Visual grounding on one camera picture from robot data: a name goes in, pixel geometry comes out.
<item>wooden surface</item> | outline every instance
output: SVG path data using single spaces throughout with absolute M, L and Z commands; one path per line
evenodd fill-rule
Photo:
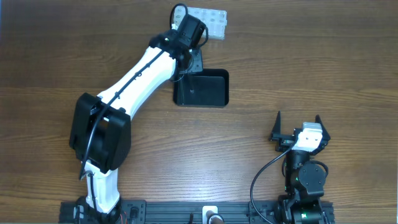
M 77 98 L 109 88 L 168 28 L 175 1 L 3 0 L 0 39 L 0 220 L 57 222 L 61 201 L 86 194 L 68 146 Z M 291 133 L 320 114 L 332 140 L 323 200 L 337 223 L 395 223 L 398 151 L 397 1 L 189 1 L 224 9 L 224 41 L 206 68 L 229 71 L 229 105 L 183 108 L 171 83 L 132 122 L 119 171 L 124 198 L 249 201 L 256 172 L 277 156 L 278 110 Z M 255 199 L 284 193 L 278 161 Z

